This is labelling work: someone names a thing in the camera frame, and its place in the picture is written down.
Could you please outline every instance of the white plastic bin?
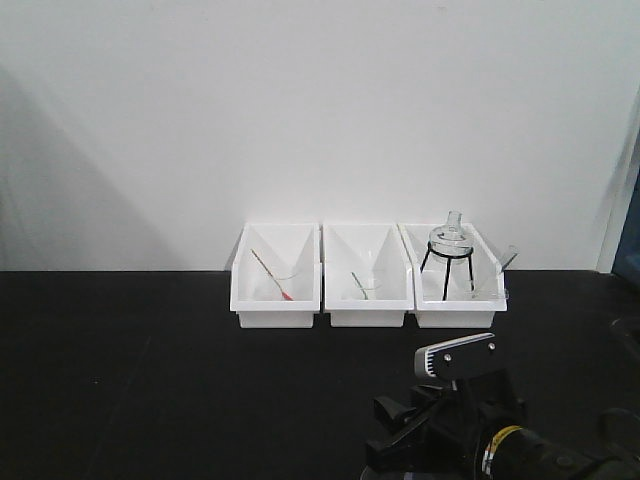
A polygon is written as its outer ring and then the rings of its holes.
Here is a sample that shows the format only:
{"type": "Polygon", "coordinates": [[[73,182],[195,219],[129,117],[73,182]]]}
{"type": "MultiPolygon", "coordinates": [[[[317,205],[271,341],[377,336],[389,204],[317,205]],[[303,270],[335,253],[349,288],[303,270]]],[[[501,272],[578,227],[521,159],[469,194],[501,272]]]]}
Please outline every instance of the white plastic bin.
{"type": "Polygon", "coordinates": [[[334,327],[401,327],[414,308],[411,264],[393,224],[325,224],[325,311],[334,327]]]}
{"type": "Polygon", "coordinates": [[[310,328],[321,279],[317,223],[246,224],[231,269],[231,310],[242,328],[310,328]],[[252,250],[293,300],[282,297],[252,250]]]}
{"type": "Polygon", "coordinates": [[[471,292],[467,260],[451,267],[447,300],[442,300],[445,262],[431,255],[425,269],[420,265],[427,251],[429,233],[439,225],[400,224],[400,233],[413,267],[416,318],[422,328],[489,328],[493,315],[507,309],[504,274],[478,231],[470,223],[462,224],[474,237],[472,255],[475,285],[471,292]]]}

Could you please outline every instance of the black table surface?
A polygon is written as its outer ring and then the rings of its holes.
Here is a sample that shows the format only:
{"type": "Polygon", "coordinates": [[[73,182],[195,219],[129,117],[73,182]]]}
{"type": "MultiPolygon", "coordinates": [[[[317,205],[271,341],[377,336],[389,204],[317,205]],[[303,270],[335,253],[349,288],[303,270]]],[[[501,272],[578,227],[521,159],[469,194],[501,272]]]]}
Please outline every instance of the black table surface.
{"type": "MultiPolygon", "coordinates": [[[[529,426],[598,452],[595,421],[640,406],[610,334],[640,315],[611,275],[508,272],[492,331],[529,426]]],[[[383,436],[371,399],[408,400],[413,353],[477,330],[243,330],[229,275],[0,273],[1,479],[357,479],[383,436]]]]}

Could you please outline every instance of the red-tipped stick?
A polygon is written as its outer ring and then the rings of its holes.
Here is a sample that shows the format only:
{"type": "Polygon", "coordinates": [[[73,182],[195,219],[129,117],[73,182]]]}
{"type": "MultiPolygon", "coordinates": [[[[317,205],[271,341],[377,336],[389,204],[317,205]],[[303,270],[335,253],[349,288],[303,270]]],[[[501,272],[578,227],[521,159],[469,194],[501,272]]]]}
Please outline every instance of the red-tipped stick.
{"type": "Polygon", "coordinates": [[[278,286],[278,288],[280,289],[280,294],[282,295],[282,298],[284,298],[285,300],[293,301],[293,298],[291,298],[291,295],[289,295],[287,292],[284,291],[284,289],[282,288],[282,285],[280,285],[280,282],[276,280],[276,277],[273,276],[273,273],[271,273],[271,270],[267,268],[267,266],[264,264],[262,259],[258,256],[258,254],[253,248],[251,249],[251,253],[253,253],[253,256],[256,257],[256,260],[258,260],[260,265],[262,265],[262,268],[264,268],[264,271],[267,272],[267,275],[269,275],[269,278],[273,280],[273,283],[275,283],[278,286]]]}

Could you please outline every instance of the black tripod stand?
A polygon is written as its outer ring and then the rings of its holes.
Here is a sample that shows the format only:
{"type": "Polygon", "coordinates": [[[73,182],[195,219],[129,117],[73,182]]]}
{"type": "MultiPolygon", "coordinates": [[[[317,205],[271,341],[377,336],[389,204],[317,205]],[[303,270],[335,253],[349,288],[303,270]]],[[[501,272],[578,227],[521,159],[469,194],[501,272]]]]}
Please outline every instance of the black tripod stand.
{"type": "Polygon", "coordinates": [[[447,273],[444,276],[444,291],[442,292],[442,300],[447,299],[447,290],[449,288],[449,276],[451,275],[451,262],[453,260],[462,260],[466,258],[469,262],[469,281],[471,282],[471,290],[475,288],[473,283],[473,264],[471,263],[471,255],[473,255],[473,247],[469,249],[467,253],[464,255],[447,255],[444,253],[437,252],[431,247],[431,242],[427,243],[427,253],[424,255],[424,260],[422,260],[422,265],[420,266],[420,273],[424,270],[424,266],[427,263],[427,259],[429,258],[429,254],[433,253],[434,255],[439,256],[440,258],[447,259],[447,273]]]}

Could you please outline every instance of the white wall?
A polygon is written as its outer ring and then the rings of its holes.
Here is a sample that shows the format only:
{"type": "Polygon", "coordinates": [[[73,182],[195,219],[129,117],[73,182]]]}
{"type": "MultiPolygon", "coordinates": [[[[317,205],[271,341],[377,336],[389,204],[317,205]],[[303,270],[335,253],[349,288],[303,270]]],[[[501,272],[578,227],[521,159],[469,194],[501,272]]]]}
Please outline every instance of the white wall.
{"type": "Polygon", "coordinates": [[[245,221],[437,222],[595,268],[637,1],[0,2],[5,269],[223,269],[245,221]]]}

